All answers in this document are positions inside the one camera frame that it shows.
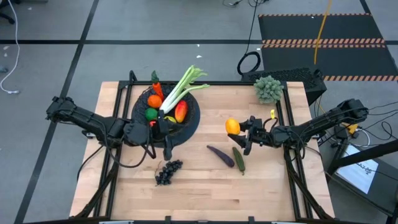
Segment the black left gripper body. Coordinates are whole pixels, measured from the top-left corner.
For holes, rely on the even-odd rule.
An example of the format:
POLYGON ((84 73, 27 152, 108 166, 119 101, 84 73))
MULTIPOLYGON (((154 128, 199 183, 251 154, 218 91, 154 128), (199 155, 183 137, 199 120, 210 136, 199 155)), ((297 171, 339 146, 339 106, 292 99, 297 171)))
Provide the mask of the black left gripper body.
POLYGON ((156 152, 154 150, 154 142, 156 137, 160 137, 160 140, 163 142, 164 160, 169 161, 172 158, 172 149, 174 148, 170 138, 170 129, 172 129, 173 125, 173 122, 164 118, 164 112, 162 110, 154 125, 155 134, 152 133, 149 124, 141 124, 132 119, 131 122, 123 128, 124 143, 132 146, 141 146, 146 154, 155 159, 156 152))

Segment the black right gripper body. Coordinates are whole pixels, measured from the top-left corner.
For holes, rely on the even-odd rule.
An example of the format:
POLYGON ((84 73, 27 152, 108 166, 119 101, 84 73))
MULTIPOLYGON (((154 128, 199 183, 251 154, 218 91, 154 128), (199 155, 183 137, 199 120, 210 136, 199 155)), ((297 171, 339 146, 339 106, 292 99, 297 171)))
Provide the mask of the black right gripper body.
MULTIPOLYGON (((280 143, 275 140, 274 135, 271 132, 267 132, 265 129, 265 124, 268 121, 272 121, 271 118, 262 121, 262 119, 257 119, 254 116, 249 118, 252 121, 252 127, 248 130, 246 135, 247 141, 247 148, 244 149, 244 155, 248 156, 251 152, 252 144, 256 143, 260 146, 269 146, 278 148, 280 147, 280 143)), ((278 118, 274 119, 275 122, 271 126, 271 129, 275 127, 278 122, 278 118)))

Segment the yellow lemon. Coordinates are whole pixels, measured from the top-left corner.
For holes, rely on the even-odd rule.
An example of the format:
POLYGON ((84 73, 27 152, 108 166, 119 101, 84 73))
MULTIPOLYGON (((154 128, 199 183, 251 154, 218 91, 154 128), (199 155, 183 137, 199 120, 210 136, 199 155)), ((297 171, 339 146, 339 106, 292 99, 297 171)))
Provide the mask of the yellow lemon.
POLYGON ((238 135, 241 132, 240 124, 237 120, 229 118, 225 122, 226 132, 228 134, 238 135))

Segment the red and yellow mango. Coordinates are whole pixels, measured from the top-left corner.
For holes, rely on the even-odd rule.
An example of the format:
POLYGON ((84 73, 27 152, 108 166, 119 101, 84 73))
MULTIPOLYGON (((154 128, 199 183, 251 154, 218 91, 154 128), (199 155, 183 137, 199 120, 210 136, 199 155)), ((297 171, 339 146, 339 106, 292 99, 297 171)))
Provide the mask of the red and yellow mango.
POLYGON ((175 120, 182 123, 188 112, 188 105, 185 100, 180 100, 175 107, 175 120))

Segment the dark green cucumber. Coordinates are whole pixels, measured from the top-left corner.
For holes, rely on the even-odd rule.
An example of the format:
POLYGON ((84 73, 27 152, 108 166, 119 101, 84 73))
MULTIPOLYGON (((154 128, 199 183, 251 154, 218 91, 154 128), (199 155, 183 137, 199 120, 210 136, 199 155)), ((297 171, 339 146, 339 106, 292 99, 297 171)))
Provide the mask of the dark green cucumber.
POLYGON ((233 147, 233 154, 234 154, 234 157, 235 157, 236 164, 238 165, 239 171, 242 173, 242 175, 244 175, 246 167, 245 167, 245 164, 244 164, 244 161, 243 161, 242 154, 240 153, 240 151, 236 147, 233 147))

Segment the green lime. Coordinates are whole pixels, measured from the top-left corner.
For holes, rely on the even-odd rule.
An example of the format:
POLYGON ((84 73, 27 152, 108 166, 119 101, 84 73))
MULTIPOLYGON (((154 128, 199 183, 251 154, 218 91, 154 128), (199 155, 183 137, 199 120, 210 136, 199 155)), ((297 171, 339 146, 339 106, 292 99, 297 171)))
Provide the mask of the green lime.
POLYGON ((148 108, 145 110, 145 117, 148 122, 156 121, 158 118, 158 110, 155 108, 148 108))

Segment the purple eggplant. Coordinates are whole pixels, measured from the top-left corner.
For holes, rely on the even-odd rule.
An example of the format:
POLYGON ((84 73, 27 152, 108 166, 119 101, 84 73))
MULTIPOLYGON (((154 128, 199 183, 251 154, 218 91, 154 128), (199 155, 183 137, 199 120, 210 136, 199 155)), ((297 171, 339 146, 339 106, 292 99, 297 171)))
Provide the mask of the purple eggplant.
POLYGON ((221 150, 219 150, 213 146, 207 146, 207 148, 209 150, 211 150, 212 152, 214 152, 228 167, 235 166, 233 159, 231 157, 229 157, 229 155, 225 154, 224 152, 222 152, 221 150))

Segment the orange tangerine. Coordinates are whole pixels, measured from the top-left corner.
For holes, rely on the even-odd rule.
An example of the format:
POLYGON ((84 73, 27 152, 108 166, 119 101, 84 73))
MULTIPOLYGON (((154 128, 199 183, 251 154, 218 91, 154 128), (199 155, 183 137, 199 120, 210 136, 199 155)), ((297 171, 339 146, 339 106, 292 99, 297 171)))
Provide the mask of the orange tangerine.
POLYGON ((160 108, 162 105, 162 98, 159 95, 150 95, 147 99, 147 104, 151 108, 160 108))

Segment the pale green celery stalk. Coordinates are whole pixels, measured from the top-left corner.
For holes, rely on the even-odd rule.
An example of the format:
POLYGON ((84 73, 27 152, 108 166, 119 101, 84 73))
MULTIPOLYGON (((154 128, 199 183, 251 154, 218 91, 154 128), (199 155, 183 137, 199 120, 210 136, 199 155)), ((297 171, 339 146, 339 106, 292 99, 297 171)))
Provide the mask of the pale green celery stalk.
POLYGON ((190 91, 199 90, 203 88, 210 87, 209 84, 202 84, 198 86, 192 86, 195 80, 201 76, 207 76, 202 69, 192 65, 184 73, 184 76, 180 79, 177 85, 173 88, 171 93, 166 97, 165 101, 162 103, 160 110, 165 114, 170 112, 177 103, 190 91))

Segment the orange carrot with green top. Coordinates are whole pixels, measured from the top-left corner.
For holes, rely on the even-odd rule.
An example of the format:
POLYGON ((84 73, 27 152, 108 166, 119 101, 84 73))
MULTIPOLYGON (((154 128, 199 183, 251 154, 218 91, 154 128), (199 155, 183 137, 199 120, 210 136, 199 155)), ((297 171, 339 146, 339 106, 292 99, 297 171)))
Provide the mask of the orange carrot with green top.
POLYGON ((151 82, 152 82, 152 88, 155 91, 155 93, 161 98, 162 101, 164 101, 162 87, 155 70, 151 73, 151 82))

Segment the dark purple grape bunch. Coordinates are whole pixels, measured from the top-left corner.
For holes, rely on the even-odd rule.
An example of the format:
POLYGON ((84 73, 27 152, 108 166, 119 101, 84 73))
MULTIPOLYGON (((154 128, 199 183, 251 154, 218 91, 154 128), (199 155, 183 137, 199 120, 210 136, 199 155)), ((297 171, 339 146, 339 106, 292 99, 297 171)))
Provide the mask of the dark purple grape bunch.
POLYGON ((180 160, 169 161, 163 166, 162 170, 158 175, 155 176, 157 185, 170 185, 172 183, 171 178, 174 176, 176 171, 182 168, 183 162, 180 160))

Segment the black perforated case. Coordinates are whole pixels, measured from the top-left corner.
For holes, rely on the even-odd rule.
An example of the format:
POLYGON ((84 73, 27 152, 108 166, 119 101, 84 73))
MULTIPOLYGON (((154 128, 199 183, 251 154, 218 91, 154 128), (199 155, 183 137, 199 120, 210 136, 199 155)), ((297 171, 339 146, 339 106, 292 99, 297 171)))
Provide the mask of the black perforated case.
POLYGON ((256 71, 242 74, 242 82, 255 82, 261 77, 268 77, 279 80, 281 82, 302 82, 304 85, 307 102, 311 105, 317 100, 326 90, 326 85, 323 81, 323 74, 319 69, 312 68, 292 68, 287 70, 274 71, 256 71))

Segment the black power adapter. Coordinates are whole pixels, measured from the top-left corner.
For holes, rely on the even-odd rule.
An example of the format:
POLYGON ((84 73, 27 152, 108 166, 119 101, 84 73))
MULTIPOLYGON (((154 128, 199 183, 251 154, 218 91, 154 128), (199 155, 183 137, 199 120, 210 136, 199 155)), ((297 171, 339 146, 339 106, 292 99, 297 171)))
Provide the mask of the black power adapter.
POLYGON ((347 139, 348 138, 348 133, 345 127, 342 126, 335 126, 333 128, 335 132, 335 137, 337 139, 347 139))

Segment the white paper sheet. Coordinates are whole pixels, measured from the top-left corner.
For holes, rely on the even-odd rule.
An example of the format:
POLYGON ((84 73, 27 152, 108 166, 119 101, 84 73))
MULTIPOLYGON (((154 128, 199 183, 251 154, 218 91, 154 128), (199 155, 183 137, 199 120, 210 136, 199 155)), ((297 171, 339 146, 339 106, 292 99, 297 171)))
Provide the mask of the white paper sheet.
POLYGON ((336 174, 352 186, 368 194, 379 164, 370 159, 340 167, 336 174))

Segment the black side stand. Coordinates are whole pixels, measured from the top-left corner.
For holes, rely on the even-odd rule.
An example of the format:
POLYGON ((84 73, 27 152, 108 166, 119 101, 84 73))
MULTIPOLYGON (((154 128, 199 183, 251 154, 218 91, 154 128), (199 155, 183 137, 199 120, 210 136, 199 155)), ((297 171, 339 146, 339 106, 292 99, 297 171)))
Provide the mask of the black side stand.
POLYGON ((330 165, 325 170, 326 181, 339 184, 387 215, 387 219, 390 220, 398 213, 398 166, 389 165, 380 158, 394 153, 398 153, 398 140, 364 150, 343 141, 342 145, 337 147, 330 165), (370 159, 376 161, 379 166, 368 194, 358 190, 336 174, 340 167, 370 159))

